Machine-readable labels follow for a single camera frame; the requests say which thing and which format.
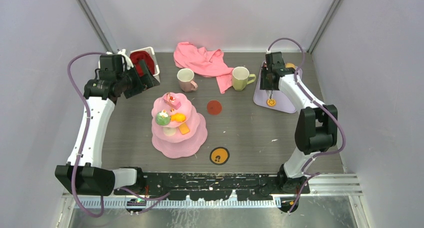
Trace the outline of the orange fish-shaped cookie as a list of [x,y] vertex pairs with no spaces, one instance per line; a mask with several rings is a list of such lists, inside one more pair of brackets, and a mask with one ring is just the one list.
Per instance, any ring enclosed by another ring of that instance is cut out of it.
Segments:
[[186,121],[186,116],[183,113],[175,113],[171,116],[171,122],[183,123]]

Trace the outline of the pink three-tier dessert stand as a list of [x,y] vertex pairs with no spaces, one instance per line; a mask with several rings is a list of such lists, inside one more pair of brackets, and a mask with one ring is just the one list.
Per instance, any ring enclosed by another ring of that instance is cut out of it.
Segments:
[[[179,109],[171,110],[170,106],[167,105],[163,99],[166,93],[154,101],[153,108],[151,110],[152,144],[155,149],[171,159],[192,156],[200,149],[207,139],[208,131],[206,128],[206,120],[183,93],[169,93],[176,96],[176,98],[180,101],[181,106]],[[188,125],[190,132],[182,135],[178,128],[182,124],[180,122],[173,121],[165,126],[156,124],[156,114],[162,110],[166,110],[170,116],[176,113],[184,114],[186,116],[186,121],[183,123]],[[177,132],[173,136],[165,136],[163,133],[163,127],[177,128]]]

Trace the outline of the green mug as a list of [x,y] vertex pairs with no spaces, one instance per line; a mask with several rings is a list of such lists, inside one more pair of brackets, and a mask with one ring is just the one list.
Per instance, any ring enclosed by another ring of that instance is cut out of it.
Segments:
[[242,91],[247,85],[253,83],[257,76],[251,74],[250,71],[244,66],[235,67],[232,70],[232,87],[236,91]]

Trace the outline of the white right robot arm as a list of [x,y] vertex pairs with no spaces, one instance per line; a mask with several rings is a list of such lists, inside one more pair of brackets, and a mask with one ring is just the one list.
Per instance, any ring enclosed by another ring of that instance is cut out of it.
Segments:
[[298,70],[286,66],[281,52],[266,52],[258,84],[268,95],[274,91],[285,94],[298,112],[296,148],[276,177],[278,189],[288,194],[306,181],[304,172],[314,157],[336,145],[338,110],[316,98],[304,85]]

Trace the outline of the orange wafer bar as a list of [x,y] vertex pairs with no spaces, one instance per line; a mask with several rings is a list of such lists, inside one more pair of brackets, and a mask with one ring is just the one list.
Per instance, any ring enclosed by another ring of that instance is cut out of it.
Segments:
[[186,134],[188,134],[189,132],[190,132],[190,129],[189,129],[189,127],[188,127],[188,125],[187,125],[187,123],[185,122],[185,123],[182,123],[179,127],[178,127],[178,129],[179,129],[179,131],[180,131],[180,133],[182,134],[182,135],[186,135]]

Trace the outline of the green frog macaron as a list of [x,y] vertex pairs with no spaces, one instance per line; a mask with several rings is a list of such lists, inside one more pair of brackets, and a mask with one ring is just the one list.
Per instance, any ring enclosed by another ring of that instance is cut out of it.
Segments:
[[159,126],[167,126],[171,122],[171,120],[171,116],[165,109],[158,112],[155,116],[155,122]]

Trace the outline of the pink cherry cake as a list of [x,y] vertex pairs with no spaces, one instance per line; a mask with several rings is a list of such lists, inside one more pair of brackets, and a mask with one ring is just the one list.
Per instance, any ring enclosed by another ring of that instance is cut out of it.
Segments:
[[181,102],[177,99],[175,94],[168,92],[163,97],[164,102],[170,106],[171,110],[177,110],[181,107]]

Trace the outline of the white round cake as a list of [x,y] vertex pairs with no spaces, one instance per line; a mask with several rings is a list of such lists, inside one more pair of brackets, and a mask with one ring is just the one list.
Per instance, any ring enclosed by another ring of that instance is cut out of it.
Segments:
[[177,128],[175,127],[163,127],[162,132],[167,137],[172,137],[177,133]]

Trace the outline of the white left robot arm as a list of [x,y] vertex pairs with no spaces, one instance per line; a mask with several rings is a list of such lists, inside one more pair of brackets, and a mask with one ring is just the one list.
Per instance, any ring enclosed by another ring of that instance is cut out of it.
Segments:
[[153,73],[152,61],[99,53],[95,77],[87,81],[83,91],[77,91],[84,110],[74,148],[66,164],[57,165],[54,173],[71,194],[109,196],[125,187],[138,195],[145,190],[146,180],[140,167],[103,169],[102,149],[118,98],[129,99],[158,86]]

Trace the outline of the pink mug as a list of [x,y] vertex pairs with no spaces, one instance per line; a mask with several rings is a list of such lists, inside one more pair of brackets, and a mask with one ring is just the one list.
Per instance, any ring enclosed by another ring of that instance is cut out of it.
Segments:
[[189,68],[181,68],[177,73],[180,88],[186,92],[193,92],[198,89],[198,84],[194,81],[195,73]]

